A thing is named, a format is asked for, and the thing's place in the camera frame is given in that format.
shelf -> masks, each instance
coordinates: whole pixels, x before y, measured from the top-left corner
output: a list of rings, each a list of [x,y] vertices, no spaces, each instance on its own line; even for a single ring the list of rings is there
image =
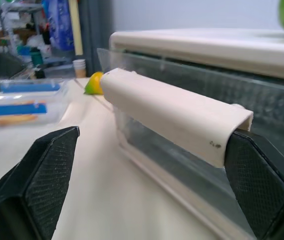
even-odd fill
[[[5,3],[2,5],[2,9],[7,9],[11,13],[35,13],[42,10],[41,4],[33,3]]]

white countertop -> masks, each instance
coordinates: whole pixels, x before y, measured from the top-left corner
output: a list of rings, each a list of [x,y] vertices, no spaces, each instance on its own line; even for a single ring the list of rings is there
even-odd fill
[[[73,102],[59,124],[0,128],[0,178],[38,137],[68,126],[80,128],[53,239],[217,239],[121,153],[111,105],[102,96],[83,95],[73,81],[69,87]]]

transparent box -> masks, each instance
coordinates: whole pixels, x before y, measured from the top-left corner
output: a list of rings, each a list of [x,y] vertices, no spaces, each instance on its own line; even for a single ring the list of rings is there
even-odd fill
[[[0,127],[57,123],[68,105],[67,79],[0,80]]]
[[[250,74],[138,52],[99,50],[106,71],[121,68],[254,112],[251,131],[267,138],[284,155],[284,79]],[[194,194],[201,196],[255,239],[223,168],[215,168],[115,108],[119,134]],[[231,230],[222,229],[225,234]]]

